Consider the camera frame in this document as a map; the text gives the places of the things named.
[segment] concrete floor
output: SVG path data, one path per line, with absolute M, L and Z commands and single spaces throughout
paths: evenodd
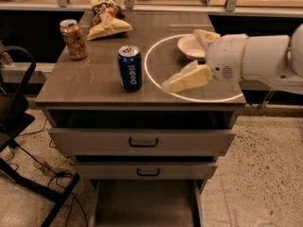
M 45 117 L 37 109 L 27 132 L 44 127 Z M 236 137 L 218 161 L 213 178 L 201 195 L 204 227 L 300 227 L 303 226 L 303 109 L 268 107 L 260 116 L 248 106 L 234 127 Z M 46 159 L 55 171 L 75 173 L 72 161 L 61 155 L 47 130 L 20 136 L 18 143 L 39 160 Z M 33 181 L 47 185 L 53 173 L 43 173 L 19 148 L 1 152 L 4 160 Z M 65 185 L 68 179 L 59 179 Z M 61 190 L 53 181 L 50 187 Z M 89 220 L 95 197 L 92 185 L 83 179 L 74 194 Z M 12 183 L 0 173 L 0 226 L 40 226 L 53 202 Z M 70 197 L 57 215 L 54 227 L 84 227 L 79 204 Z

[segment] dark blue soda can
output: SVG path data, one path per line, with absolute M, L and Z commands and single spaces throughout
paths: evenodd
M 121 84 L 125 90 L 136 91 L 142 86 L 141 54 L 133 45 L 124 45 L 118 51 Z

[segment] black handle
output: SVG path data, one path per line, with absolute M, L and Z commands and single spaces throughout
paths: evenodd
M 134 144 L 133 139 L 129 138 L 129 145 L 132 148 L 155 148 L 158 146 L 158 143 L 159 143 L 158 138 L 155 138 L 153 144 Z
M 156 172 L 154 173 L 140 173 L 140 169 L 136 169 L 136 174 L 140 177 L 157 177 L 160 175 L 160 169 L 157 168 Z

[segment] chip bag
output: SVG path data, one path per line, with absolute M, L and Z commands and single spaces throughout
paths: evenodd
M 133 30 L 133 27 L 124 21 L 122 8 L 113 0 L 91 0 L 91 6 L 94 17 L 87 35 L 88 41 Z

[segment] white bowl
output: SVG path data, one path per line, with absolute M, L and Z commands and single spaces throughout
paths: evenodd
M 182 37 L 178 42 L 178 47 L 191 61 L 205 59 L 205 49 L 197 42 L 193 34 Z

